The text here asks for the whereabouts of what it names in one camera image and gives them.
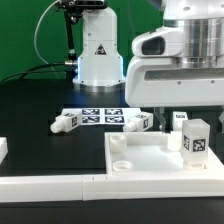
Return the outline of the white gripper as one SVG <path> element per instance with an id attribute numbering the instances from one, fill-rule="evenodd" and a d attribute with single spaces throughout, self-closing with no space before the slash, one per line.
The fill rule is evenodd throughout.
<path id="1" fill-rule="evenodd" d="M 131 107 L 155 107 L 162 132 L 163 107 L 224 104 L 224 38 L 181 28 L 161 27 L 132 42 L 125 101 Z M 219 116 L 224 134 L 224 105 Z"/>

